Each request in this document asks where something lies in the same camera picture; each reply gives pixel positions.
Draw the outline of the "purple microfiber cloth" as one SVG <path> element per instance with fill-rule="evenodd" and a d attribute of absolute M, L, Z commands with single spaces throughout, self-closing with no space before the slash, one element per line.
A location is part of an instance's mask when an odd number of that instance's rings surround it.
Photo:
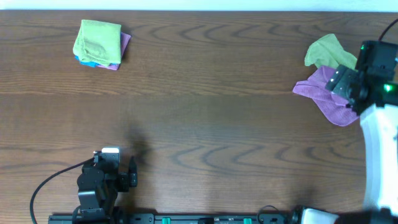
<path fill-rule="evenodd" d="M 348 101 L 325 89 L 335 69 L 327 66 L 319 67 L 307 80 L 295 84 L 293 92 L 311 98 L 324 114 L 326 119 L 337 126 L 348 126 L 359 116 L 347 108 Z"/>

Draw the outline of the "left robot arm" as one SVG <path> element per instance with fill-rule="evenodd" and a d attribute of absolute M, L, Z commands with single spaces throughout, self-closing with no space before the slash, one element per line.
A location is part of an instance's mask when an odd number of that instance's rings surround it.
<path fill-rule="evenodd" d="M 117 154 L 95 155 L 82 167 L 77 185 L 80 206 L 73 212 L 73 223 L 126 223 L 115 201 L 118 193 L 137 186 L 135 159 L 130 158 L 128 171 L 120 172 Z"/>

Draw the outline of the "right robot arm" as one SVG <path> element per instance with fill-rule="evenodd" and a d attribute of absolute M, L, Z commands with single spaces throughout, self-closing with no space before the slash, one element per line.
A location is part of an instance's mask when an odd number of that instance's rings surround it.
<path fill-rule="evenodd" d="M 344 117 L 359 117 L 366 147 L 366 190 L 362 211 L 337 215 L 299 207 L 290 223 L 397 223 L 397 85 L 391 83 L 393 74 L 388 67 L 372 71 L 322 66 L 296 83 L 293 92 L 312 98 L 333 124 L 344 126 Z"/>

